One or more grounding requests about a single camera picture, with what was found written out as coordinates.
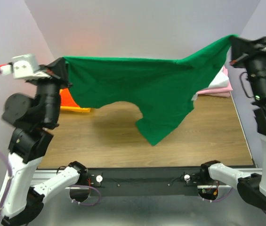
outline green fabric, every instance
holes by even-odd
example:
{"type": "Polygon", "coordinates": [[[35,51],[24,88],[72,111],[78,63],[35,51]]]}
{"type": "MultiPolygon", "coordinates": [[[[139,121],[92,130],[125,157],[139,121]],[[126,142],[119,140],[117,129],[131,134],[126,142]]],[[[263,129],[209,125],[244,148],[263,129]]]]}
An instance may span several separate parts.
{"type": "Polygon", "coordinates": [[[66,56],[69,91],[80,107],[137,105],[143,118],[136,125],[156,145],[193,110],[193,95],[224,65],[231,36],[179,60],[66,56]]]}

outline table surface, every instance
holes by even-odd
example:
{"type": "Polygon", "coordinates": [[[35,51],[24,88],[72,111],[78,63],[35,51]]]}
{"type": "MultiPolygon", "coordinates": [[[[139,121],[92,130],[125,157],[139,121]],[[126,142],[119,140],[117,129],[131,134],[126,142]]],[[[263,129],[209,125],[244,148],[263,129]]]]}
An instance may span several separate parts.
{"type": "Polygon", "coordinates": [[[39,169],[56,169],[79,161],[93,167],[199,166],[219,160],[252,165],[231,98],[200,96],[195,109],[156,146],[139,133],[138,107],[117,102],[90,113],[61,112],[60,126],[39,169]]]}

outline screw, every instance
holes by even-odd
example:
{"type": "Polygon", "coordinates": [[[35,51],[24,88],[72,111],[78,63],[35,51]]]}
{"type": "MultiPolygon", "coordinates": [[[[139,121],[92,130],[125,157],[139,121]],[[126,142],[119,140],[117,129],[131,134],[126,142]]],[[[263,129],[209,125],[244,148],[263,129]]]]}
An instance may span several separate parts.
{"type": "Polygon", "coordinates": [[[184,181],[186,182],[190,181],[190,176],[188,174],[184,175],[184,181]]]}

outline green t-shirt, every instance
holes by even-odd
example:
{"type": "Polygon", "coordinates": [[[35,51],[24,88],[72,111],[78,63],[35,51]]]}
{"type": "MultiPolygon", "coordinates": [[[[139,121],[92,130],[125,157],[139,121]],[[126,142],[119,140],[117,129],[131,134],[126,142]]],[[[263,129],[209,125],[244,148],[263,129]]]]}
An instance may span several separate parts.
{"type": "Polygon", "coordinates": [[[224,65],[232,36],[179,60],[66,56],[69,91],[80,107],[117,101],[137,105],[143,118],[136,125],[156,145],[193,110],[192,97],[224,65]]]}

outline wooden tabletop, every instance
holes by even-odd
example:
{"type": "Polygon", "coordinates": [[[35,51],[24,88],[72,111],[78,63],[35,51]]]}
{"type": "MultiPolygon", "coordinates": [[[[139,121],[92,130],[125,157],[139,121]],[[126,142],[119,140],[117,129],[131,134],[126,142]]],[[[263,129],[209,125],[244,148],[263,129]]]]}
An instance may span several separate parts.
{"type": "Polygon", "coordinates": [[[177,129],[156,146],[139,133],[137,106],[117,102],[91,113],[62,112],[40,169],[79,161],[92,167],[200,166],[219,160],[252,165],[231,98],[202,96],[177,129]]]}

